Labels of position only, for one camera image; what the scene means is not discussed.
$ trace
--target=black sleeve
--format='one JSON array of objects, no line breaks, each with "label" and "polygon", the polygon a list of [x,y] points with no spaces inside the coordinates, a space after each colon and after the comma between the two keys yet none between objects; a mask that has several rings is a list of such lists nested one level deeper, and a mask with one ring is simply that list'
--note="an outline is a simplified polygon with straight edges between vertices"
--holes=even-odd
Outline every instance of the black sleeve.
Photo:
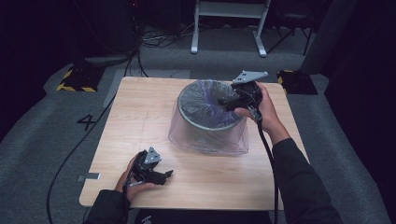
[{"label": "black sleeve", "polygon": [[116,190],[103,189],[93,204],[85,224],[126,223],[131,203]]},{"label": "black sleeve", "polygon": [[343,223],[320,177],[291,138],[275,144],[273,155],[289,224]]}]

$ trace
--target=white stand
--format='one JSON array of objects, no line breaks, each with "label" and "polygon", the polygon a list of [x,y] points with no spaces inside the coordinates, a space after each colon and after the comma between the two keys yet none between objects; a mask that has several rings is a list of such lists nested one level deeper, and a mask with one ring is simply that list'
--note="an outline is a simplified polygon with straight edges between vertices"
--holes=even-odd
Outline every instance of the white stand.
[{"label": "white stand", "polygon": [[253,31],[253,35],[260,55],[262,57],[267,56],[267,52],[262,44],[261,34],[270,3],[271,0],[266,0],[265,4],[217,3],[196,0],[191,53],[195,54],[198,52],[199,16],[220,16],[260,19],[259,29]]}]

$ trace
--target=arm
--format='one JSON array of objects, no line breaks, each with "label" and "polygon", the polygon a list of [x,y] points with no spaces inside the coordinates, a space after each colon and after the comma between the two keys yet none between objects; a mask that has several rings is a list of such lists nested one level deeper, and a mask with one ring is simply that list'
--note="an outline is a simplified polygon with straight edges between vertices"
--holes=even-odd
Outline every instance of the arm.
[{"label": "arm", "polygon": [[122,185],[134,164],[134,158],[129,161],[128,167],[122,173],[114,190],[103,189],[99,192],[90,214],[84,221],[85,224],[126,223],[128,221],[129,207],[134,197],[141,191],[155,187],[152,183],[145,183],[128,188],[126,194],[123,193]]},{"label": "arm", "polygon": [[[268,133],[273,144],[274,170],[286,220],[288,223],[342,223],[320,177],[277,117],[267,89],[260,83],[257,85],[262,90],[259,106],[262,129]],[[252,118],[245,108],[236,108],[235,113]]]},{"label": "arm", "polygon": [[291,138],[274,145],[273,155],[288,223],[343,223],[320,177]]}]

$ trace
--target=clear plastic bag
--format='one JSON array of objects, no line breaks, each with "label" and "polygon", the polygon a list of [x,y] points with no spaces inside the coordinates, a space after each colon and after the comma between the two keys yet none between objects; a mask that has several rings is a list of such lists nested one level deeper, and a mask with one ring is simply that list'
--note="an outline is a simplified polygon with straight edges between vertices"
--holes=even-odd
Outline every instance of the clear plastic bag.
[{"label": "clear plastic bag", "polygon": [[197,80],[188,85],[175,102],[169,140],[178,148],[209,154],[248,153],[247,119],[218,103],[234,95],[226,82]]}]

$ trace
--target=right hand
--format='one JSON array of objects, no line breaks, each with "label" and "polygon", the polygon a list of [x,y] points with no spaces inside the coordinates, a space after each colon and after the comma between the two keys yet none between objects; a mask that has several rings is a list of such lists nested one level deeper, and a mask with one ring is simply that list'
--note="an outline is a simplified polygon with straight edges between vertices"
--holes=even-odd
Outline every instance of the right hand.
[{"label": "right hand", "polygon": [[[267,89],[259,82],[256,82],[256,84],[262,91],[262,102],[259,105],[259,110],[262,112],[262,129],[270,135],[274,145],[283,139],[289,138],[290,135],[279,120]],[[249,117],[256,121],[245,108],[238,107],[234,112],[240,116]]]}]

